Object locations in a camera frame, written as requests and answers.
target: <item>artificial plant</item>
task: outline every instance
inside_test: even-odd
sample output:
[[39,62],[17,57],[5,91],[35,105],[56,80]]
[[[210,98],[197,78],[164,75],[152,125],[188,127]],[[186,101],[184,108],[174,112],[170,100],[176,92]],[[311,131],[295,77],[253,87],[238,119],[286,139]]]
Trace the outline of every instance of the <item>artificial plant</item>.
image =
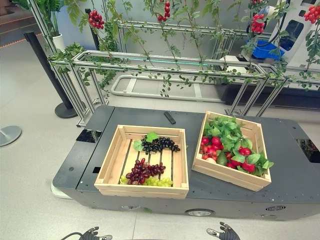
[[[13,0],[12,1],[17,6],[30,10],[30,6],[27,0]],[[35,0],[38,5],[40,13],[43,16],[43,20],[48,28],[51,37],[59,36],[59,29],[57,23],[56,13],[60,12],[60,9],[64,6],[63,0]]]

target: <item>vent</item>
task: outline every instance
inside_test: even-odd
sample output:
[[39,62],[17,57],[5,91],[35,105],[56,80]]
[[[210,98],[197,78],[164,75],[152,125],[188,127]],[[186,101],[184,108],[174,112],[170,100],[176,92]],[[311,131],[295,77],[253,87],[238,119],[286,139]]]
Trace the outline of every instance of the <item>vent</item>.
[[280,211],[280,210],[283,210],[285,209],[286,206],[283,206],[283,205],[279,205],[279,206],[270,206],[270,207],[267,207],[265,210],[268,211],[268,212],[272,212],[272,211]]

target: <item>red fruit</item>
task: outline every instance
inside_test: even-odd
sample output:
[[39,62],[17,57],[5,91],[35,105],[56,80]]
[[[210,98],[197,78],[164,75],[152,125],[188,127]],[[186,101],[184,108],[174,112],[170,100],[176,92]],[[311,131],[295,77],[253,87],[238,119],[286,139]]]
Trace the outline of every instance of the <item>red fruit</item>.
[[213,151],[221,150],[220,146],[212,145],[211,148]]
[[230,160],[233,157],[233,154],[229,151],[225,153],[226,159]]
[[239,162],[239,161],[236,161],[236,160],[232,160],[232,159],[230,159],[230,163],[233,165],[233,166],[241,166],[242,165],[242,163],[241,162]]
[[246,147],[243,148],[242,151],[240,152],[241,155],[246,156],[246,157],[251,155],[251,153],[252,153],[251,150],[249,148],[246,148]]
[[201,139],[201,142],[204,144],[208,144],[209,143],[209,138],[207,136],[203,136]]
[[231,168],[231,169],[236,169],[236,167],[233,166],[232,163],[227,163],[226,167]]
[[221,145],[220,137],[218,137],[218,136],[213,136],[211,142],[215,146]]
[[208,152],[208,147],[207,146],[203,146],[202,147],[202,152],[203,153],[207,153]]
[[202,155],[202,159],[206,160],[207,158],[209,158],[209,156],[207,154]]
[[254,164],[249,164],[246,161],[242,164],[242,168],[249,173],[253,173],[256,169],[256,166]]
[[209,148],[209,149],[207,150],[207,153],[208,153],[208,154],[211,154],[212,156],[213,156],[213,153],[215,153],[215,154],[217,155],[217,152],[216,152],[213,148]]

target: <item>white planter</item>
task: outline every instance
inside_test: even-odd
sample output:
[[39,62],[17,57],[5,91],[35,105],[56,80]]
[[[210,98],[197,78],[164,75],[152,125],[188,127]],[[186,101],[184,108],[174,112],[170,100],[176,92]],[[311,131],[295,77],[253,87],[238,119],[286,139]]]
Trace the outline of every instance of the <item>white planter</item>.
[[53,44],[55,45],[55,48],[60,49],[63,52],[66,46],[65,46],[64,38],[62,34],[60,33],[59,36],[54,36],[52,39],[53,39]]

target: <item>red berry cluster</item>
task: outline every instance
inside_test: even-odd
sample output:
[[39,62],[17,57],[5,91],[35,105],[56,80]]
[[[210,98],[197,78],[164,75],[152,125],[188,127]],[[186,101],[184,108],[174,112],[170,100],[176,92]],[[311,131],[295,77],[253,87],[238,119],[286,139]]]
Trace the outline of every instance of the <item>red berry cluster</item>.
[[252,0],[253,5],[255,4],[260,4],[262,3],[264,0]]
[[265,18],[264,14],[256,14],[253,16],[253,21],[251,25],[251,31],[256,34],[262,34],[264,32],[265,23],[257,22],[258,19],[263,20]]
[[320,20],[320,5],[309,7],[309,12],[304,15],[306,21],[310,21],[312,24]]
[[164,4],[164,16],[159,15],[158,16],[158,21],[167,21],[167,18],[170,18],[170,2],[166,1]]
[[145,158],[142,158],[141,161],[136,160],[134,168],[131,169],[131,172],[127,173],[125,177],[129,179],[129,185],[142,185],[145,183],[146,179],[150,176],[155,176],[163,174],[166,167],[163,166],[163,163],[156,165],[149,165]]
[[102,16],[97,12],[97,10],[93,10],[89,13],[88,21],[92,27],[97,29],[104,29],[105,22],[102,21]]

